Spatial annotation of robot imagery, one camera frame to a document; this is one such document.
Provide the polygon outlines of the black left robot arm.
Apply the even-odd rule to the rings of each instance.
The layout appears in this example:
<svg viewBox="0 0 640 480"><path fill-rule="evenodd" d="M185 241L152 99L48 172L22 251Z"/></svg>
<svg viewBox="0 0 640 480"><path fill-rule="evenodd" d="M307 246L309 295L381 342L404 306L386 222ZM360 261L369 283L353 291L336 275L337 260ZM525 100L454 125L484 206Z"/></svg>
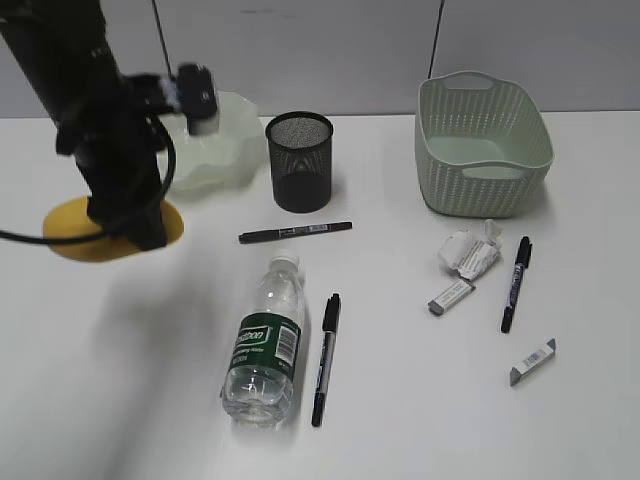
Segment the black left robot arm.
<svg viewBox="0 0 640 480"><path fill-rule="evenodd" d="M166 246L160 204L170 179L160 176L157 154L170 139L121 74L100 3L4 1L1 36L56 127L57 154L73 157L87 183L87 216L100 228L17 239L54 246L111 237L143 251Z"/></svg>

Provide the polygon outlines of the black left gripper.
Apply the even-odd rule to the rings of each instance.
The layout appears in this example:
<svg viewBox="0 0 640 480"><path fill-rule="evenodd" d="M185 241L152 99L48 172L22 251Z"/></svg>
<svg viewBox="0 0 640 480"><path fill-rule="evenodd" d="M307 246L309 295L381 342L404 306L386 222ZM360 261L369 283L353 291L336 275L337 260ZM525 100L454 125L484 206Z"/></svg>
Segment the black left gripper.
<svg viewBox="0 0 640 480"><path fill-rule="evenodd" d="M86 213L112 239L143 251L168 237L157 194L156 138L135 107L64 107L55 113L56 152L72 155L90 189Z"/></svg>

